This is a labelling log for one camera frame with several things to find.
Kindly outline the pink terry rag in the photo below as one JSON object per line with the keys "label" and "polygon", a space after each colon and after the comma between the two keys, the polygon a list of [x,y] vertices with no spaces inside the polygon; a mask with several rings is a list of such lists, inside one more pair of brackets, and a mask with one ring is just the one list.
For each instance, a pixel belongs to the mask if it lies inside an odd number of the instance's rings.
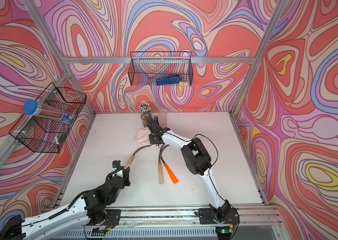
{"label": "pink terry rag", "polygon": [[137,136],[135,138],[136,142],[141,144],[142,147],[148,146],[152,149],[159,149],[159,146],[156,146],[155,144],[150,144],[149,135],[151,134],[148,127],[142,128],[138,130]]}

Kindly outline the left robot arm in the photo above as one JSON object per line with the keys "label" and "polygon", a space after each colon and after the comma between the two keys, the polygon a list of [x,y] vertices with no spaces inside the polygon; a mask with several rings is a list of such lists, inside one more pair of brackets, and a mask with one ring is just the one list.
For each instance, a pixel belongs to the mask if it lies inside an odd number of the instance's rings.
{"label": "left robot arm", "polygon": [[107,210],[124,187],[130,186],[130,167],[118,167],[105,182],[79,193],[67,205],[33,217],[16,215],[0,231],[0,240],[48,240],[74,228],[94,225],[109,231],[119,224],[120,211]]}

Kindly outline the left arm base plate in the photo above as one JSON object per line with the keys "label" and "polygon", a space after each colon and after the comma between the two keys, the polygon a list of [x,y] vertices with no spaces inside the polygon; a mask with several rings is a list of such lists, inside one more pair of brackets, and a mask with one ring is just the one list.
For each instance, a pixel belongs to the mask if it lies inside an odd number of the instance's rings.
{"label": "left arm base plate", "polygon": [[121,210],[120,209],[105,209],[98,213],[89,215],[89,226],[108,226],[115,227],[120,222]]}

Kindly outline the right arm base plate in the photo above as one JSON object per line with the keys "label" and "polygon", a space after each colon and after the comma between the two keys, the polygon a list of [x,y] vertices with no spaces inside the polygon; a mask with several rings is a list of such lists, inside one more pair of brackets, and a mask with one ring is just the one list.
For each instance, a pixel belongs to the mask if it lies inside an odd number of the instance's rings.
{"label": "right arm base plate", "polygon": [[199,217],[201,225],[228,224],[236,226],[240,223],[240,216],[237,209],[230,208],[227,211],[214,210],[212,208],[202,208],[195,212]]}

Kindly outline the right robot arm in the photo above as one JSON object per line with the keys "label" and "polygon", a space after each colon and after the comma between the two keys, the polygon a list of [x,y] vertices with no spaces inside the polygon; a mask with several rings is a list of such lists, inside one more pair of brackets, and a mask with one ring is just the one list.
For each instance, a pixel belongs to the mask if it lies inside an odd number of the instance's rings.
{"label": "right robot arm", "polygon": [[214,219],[221,223],[229,214],[232,206],[220,191],[212,171],[212,158],[203,142],[197,138],[185,138],[169,128],[162,128],[157,121],[148,124],[149,141],[152,145],[169,145],[179,149],[188,170],[197,176],[208,194]]}

